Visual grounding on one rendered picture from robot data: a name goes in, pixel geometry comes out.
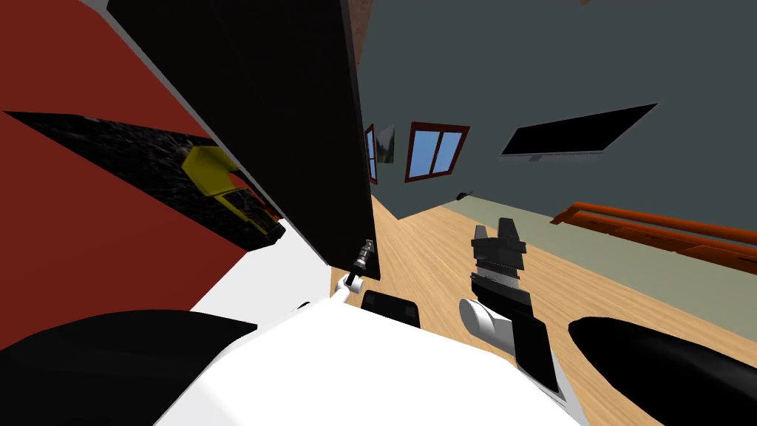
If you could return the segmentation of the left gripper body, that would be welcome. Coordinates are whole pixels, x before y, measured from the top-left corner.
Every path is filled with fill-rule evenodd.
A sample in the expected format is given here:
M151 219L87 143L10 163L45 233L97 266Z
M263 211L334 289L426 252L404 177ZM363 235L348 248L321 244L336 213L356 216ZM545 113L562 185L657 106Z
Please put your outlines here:
M359 250L358 257L354 262L354 267L360 271L367 269L367 264L371 256L375 253L375 243L373 240L365 240L364 245Z

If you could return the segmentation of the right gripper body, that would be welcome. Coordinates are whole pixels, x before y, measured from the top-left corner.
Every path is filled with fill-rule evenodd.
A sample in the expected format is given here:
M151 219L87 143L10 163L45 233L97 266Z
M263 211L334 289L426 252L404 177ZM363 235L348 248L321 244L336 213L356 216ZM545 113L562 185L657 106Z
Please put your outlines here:
M525 269L526 244L513 237L487 237L471 240L476 274L497 283L518 283Z

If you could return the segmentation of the narrow red-framed window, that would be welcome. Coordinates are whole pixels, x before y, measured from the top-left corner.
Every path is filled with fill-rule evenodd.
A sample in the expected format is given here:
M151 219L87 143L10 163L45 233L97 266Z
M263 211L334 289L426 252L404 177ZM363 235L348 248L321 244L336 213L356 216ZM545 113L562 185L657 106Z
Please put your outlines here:
M367 158L367 173L371 183L377 184L376 171L376 139L374 135L374 125L370 124L364 131L365 152Z

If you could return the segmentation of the black flat television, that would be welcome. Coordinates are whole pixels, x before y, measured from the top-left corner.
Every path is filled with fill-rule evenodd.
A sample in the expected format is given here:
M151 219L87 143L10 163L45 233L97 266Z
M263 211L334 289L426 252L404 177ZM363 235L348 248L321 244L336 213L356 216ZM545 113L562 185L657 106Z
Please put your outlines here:
M545 158L595 158L657 106L655 102L519 127L499 158L529 162Z

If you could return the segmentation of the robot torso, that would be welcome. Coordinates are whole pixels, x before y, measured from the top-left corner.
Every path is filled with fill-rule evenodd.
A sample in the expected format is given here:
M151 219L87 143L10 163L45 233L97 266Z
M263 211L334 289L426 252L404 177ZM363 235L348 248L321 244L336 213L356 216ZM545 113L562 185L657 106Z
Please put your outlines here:
M588 426L504 358L328 297L226 346L155 426Z

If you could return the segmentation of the pale green rug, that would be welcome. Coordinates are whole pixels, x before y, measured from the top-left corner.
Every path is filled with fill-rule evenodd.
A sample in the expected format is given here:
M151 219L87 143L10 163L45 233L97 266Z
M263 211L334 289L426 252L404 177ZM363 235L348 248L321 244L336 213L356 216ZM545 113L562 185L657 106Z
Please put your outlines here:
M496 227L512 218L530 246L757 342L757 275L695 260L473 196L445 208Z

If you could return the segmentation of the orange-brown low shelf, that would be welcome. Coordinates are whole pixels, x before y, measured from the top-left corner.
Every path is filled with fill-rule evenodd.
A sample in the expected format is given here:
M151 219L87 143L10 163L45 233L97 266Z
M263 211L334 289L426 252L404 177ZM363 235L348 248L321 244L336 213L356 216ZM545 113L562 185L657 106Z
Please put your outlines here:
M589 203L551 219L623 240L757 275L757 232Z

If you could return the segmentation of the black door leaf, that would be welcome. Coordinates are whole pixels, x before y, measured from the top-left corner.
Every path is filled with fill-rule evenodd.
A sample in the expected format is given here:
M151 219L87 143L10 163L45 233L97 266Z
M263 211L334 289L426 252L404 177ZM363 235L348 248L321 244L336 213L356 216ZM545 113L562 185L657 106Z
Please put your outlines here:
M322 260L375 240L347 0L107 0L106 14Z

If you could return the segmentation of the yellow angular object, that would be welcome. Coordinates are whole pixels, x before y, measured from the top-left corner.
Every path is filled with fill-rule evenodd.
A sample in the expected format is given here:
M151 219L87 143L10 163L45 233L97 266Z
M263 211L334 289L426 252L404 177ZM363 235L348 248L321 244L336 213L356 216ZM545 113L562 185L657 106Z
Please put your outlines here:
M193 146L181 166L200 192L214 199L266 239L279 218L240 176L240 168L218 146Z

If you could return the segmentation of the wall picture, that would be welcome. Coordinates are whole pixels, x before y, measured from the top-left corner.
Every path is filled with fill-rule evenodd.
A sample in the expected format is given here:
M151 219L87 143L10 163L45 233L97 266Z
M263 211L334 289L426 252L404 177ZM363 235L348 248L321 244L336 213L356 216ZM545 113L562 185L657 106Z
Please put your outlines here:
M392 163L395 161L396 125L390 124L376 136L376 161L378 163Z

